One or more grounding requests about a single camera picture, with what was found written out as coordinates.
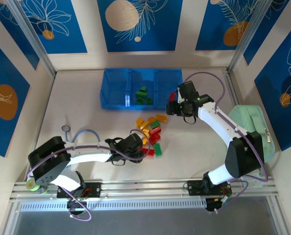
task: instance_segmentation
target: wall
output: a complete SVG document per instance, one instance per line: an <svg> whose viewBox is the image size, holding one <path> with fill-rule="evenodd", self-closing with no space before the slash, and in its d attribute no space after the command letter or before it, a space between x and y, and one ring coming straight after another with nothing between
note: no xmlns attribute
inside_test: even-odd
<svg viewBox="0 0 291 235"><path fill-rule="evenodd" d="M36 70L0 22L0 49L30 85L6 156L0 156L0 225L14 182L24 170L43 114L52 78L41 63Z"/></svg>
<svg viewBox="0 0 291 235"><path fill-rule="evenodd" d="M290 31L291 1L283 10L283 13L271 29L269 35L266 37L250 64L247 65L246 61L242 58L234 71L243 104L260 105L265 113L265 118L268 121L269 129L271 130L274 140L276 140L276 137L272 131L271 124L255 86L254 79L258 76ZM274 159L270 161L269 165L279 191L282 208L291 226L291 147L283 152L280 152L279 146L277 146L277 148L277 153Z"/></svg>
<svg viewBox="0 0 291 235"><path fill-rule="evenodd" d="M183 1L175 51L107 53L97 1L73 0L88 53L50 54L49 57L58 70L104 67L225 67L234 51L195 51L207 2Z"/></svg>

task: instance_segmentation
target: black motor joint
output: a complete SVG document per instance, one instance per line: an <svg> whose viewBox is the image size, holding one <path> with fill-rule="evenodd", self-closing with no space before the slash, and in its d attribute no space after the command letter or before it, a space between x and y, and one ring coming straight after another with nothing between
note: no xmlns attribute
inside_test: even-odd
<svg viewBox="0 0 291 235"><path fill-rule="evenodd" d="M207 94L199 95L196 91L193 82L188 81L178 85L176 91L184 99L183 102L170 101L166 107L167 115L177 115L180 117L198 117L199 107L208 102L214 102L214 100Z"/></svg>
<svg viewBox="0 0 291 235"><path fill-rule="evenodd" d="M109 144L110 148L116 149L119 152L125 154L130 158L142 158L144 156L142 149L142 139L139 137L138 134L133 133L130 134L127 138L115 138L115 139L107 139L105 140L106 143ZM108 160L113 165L124 165L126 162L126 158L121 156L120 154L112 151L112 156ZM118 162L123 160L123 164L114 164L114 162ZM129 160L133 163L140 163L142 160Z"/></svg>

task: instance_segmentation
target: white floor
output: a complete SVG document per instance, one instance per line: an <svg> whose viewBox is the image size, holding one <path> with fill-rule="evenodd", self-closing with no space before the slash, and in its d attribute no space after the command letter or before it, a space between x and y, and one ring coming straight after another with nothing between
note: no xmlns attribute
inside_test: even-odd
<svg viewBox="0 0 291 235"><path fill-rule="evenodd" d="M183 78L198 70L182 70ZM221 69L209 70L224 80ZM95 130L101 140L128 136L135 128L135 121L147 119L157 113L147 111L106 111L100 106L100 88L102 70L68 71L57 73L53 91L42 125L38 146L52 138L65 134L61 127L69 125L73 136L79 130ZM209 75L197 75L193 78L200 94L208 94L213 99L222 93L220 83ZM229 114L233 102L226 93L220 108ZM125 180L125 179L174 179L201 177L205 172L224 162L226 146L219 136L197 120L194 125L186 124L181 117L169 116L162 124L160 145L161 158L146 157L140 164L126 162L125 166L113 166L111 163L85 163L74 165L71 169L80 171L85 180ZM96 137L85 133L78 143L96 143Z"/></svg>

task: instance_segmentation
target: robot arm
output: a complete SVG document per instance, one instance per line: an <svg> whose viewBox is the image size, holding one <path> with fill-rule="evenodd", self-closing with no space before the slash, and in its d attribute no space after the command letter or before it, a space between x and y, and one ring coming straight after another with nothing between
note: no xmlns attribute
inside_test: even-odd
<svg viewBox="0 0 291 235"><path fill-rule="evenodd" d="M139 163L144 153L141 151L142 140L138 134L130 134L127 138L115 138L101 141L97 144L81 145L65 143L61 137L53 137L29 156L29 163L33 171L33 177L37 185L47 186L55 184L65 188L73 195L78 195L85 189L85 182L79 172L74 172L66 166L86 162L115 162L126 159L118 152L129 157L129 161ZM42 162L51 153L59 151L54 157Z"/></svg>
<svg viewBox="0 0 291 235"><path fill-rule="evenodd" d="M261 160L264 162L262 137L258 132L249 133L246 129L238 126L219 108L216 110L214 100L204 94L199 95L192 81L178 86L178 101L170 101L166 107L168 115L180 117L196 117L206 122L227 145L225 163L217 169L204 174L203 185L205 191L210 191L214 186L234 178L240 178L253 170L260 168L260 164L247 145L244 138L236 132L223 117L229 120L238 130L246 136L254 145Z"/></svg>

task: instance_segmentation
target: black bracket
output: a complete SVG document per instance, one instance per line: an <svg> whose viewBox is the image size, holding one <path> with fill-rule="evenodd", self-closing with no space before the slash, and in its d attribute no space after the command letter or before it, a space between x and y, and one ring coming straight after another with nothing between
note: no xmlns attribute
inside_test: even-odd
<svg viewBox="0 0 291 235"><path fill-rule="evenodd" d="M190 196L219 196L223 195L224 191L222 187L231 189L231 185L228 182L223 182L220 185L216 185L209 189L209 192L205 190L202 180L189 180L187 182L188 192Z"/></svg>
<svg viewBox="0 0 291 235"><path fill-rule="evenodd" d="M80 195L81 198L99 198L101 194L101 185L100 182L86 183L86 188L83 193ZM63 190L57 190L57 198L67 198L70 196L66 194Z"/></svg>

